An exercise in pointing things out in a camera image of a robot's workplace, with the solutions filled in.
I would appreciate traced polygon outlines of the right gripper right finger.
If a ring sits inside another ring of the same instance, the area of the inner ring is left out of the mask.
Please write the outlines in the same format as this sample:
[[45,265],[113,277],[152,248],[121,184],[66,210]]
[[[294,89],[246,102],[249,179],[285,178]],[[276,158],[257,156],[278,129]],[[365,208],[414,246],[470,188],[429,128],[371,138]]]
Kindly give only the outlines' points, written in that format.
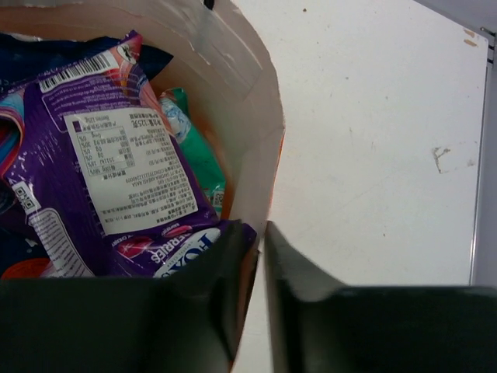
[[269,222],[266,294],[276,372],[494,372],[496,290],[352,286]]

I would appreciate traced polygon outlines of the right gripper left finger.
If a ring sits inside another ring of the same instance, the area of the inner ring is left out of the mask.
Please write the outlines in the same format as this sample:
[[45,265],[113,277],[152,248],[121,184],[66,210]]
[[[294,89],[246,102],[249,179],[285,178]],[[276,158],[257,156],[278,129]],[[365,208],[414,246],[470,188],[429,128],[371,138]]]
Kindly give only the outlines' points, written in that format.
[[234,221],[165,278],[1,283],[3,372],[228,372],[257,255]]

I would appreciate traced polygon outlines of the purple snack packet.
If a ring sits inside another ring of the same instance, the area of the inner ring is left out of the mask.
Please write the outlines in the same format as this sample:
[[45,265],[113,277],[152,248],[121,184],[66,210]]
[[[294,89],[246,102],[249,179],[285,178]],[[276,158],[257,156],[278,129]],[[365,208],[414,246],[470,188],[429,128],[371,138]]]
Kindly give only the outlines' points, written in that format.
[[200,189],[141,47],[128,33],[1,98],[1,122],[19,132],[1,175],[55,277],[167,277],[234,227]]

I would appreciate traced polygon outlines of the teal snack packet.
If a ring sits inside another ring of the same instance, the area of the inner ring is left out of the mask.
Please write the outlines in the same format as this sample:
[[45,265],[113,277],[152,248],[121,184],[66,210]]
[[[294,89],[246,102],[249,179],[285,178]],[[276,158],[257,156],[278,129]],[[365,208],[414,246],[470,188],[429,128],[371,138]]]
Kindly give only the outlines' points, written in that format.
[[167,89],[159,96],[158,101],[200,188],[217,215],[221,216],[226,179],[214,151],[191,120],[185,90]]

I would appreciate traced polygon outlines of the orange paper bag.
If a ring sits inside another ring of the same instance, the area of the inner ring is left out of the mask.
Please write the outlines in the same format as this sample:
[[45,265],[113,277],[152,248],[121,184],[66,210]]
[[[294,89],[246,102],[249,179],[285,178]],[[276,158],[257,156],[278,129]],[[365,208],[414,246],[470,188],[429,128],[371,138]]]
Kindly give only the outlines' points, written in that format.
[[134,32],[144,45],[171,54],[151,88],[157,100],[167,89],[185,90],[191,120],[226,179],[217,216],[243,225],[258,261],[284,136],[283,109],[269,52],[232,2],[3,1],[1,29],[48,40],[122,40]]

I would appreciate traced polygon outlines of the blue Burts chip bag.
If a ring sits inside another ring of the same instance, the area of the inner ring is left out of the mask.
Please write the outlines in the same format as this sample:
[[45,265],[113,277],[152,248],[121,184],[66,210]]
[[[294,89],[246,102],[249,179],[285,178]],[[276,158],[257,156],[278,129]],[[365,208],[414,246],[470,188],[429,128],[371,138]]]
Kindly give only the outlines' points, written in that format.
[[1,37],[1,209],[23,209],[45,277],[111,271],[116,246],[164,219],[178,158],[150,81],[172,55],[141,35]]

